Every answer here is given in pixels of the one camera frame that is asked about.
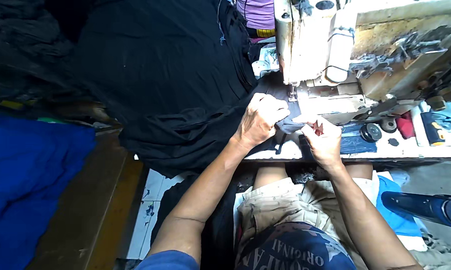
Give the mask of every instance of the finger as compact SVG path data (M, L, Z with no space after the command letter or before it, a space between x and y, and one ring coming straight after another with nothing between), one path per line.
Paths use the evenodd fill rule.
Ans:
M289 105L288 105L287 101L282 100L282 99L277 100L277 110L288 109L288 108L289 108Z
M272 123L268 123L268 124L274 125L275 123L279 122L280 120L288 117L289 114L290 114L290 111L288 109L282 108L282 109L278 110L276 113L274 113L271 116L270 120L273 121L273 122Z
M265 96L266 96L265 93L255 93L252 96L252 99L250 100L248 107L257 109L257 105Z
M317 121L318 115L312 114L312 113L302 113L301 115L295 117L292 119L292 121L296 123L307 123L307 124L313 124Z
M302 134L304 134L304 136L307 138L307 140L309 140L309 142L314 141L316 138L318 138L313 128L308 124L306 124L300 130L302 131Z
M330 132L336 132L337 128L339 128L336 125L334 125L333 123L329 122L329 120L325 119L324 117L322 117L320 115L317 116L317 125L319 125L319 126L322 125L322 132L326 135Z
M269 131L269 137L268 138L271 138L272 136L274 136L274 135L276 135L276 127L275 126L273 126L271 129L270 129L270 131Z
M277 99L272 95L265 95L257 105L257 110L262 113L271 113L278 110Z

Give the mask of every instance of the forearm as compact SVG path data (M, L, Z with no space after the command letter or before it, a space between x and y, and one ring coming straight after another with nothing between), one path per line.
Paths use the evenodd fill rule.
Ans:
M347 232L371 270L422 269L340 163L328 169Z
M229 141L165 218L147 256L166 250L178 250L191 255L200 263L204 224L248 152L234 139Z
M202 172L169 215L204 223L229 186L239 163L249 151L231 139L217 158Z

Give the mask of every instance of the thigh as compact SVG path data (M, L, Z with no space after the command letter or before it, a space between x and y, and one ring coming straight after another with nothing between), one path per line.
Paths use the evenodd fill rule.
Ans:
M253 190L264 187L270 183L288 178L286 165L283 162L266 163L257 170Z
M369 180L373 178L373 164L371 162L348 162L344 165L352 178L364 178Z

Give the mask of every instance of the hand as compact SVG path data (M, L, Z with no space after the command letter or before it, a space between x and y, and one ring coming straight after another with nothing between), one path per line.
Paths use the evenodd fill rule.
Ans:
M254 94L231 140L250 151L276 134L274 125L290 114L288 108L285 100L264 93Z
M329 171L342 164L340 156L342 130L340 127L333 125L322 116L310 113L303 113L292 121L307 124L301 131L307 138L312 155L322 168ZM320 132L310 125L316 127L322 125L323 130Z

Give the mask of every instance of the blue sleeve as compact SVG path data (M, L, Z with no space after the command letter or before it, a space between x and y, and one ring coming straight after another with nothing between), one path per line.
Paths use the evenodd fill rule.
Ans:
M194 258L182 251L167 250L145 258L136 270L199 270Z

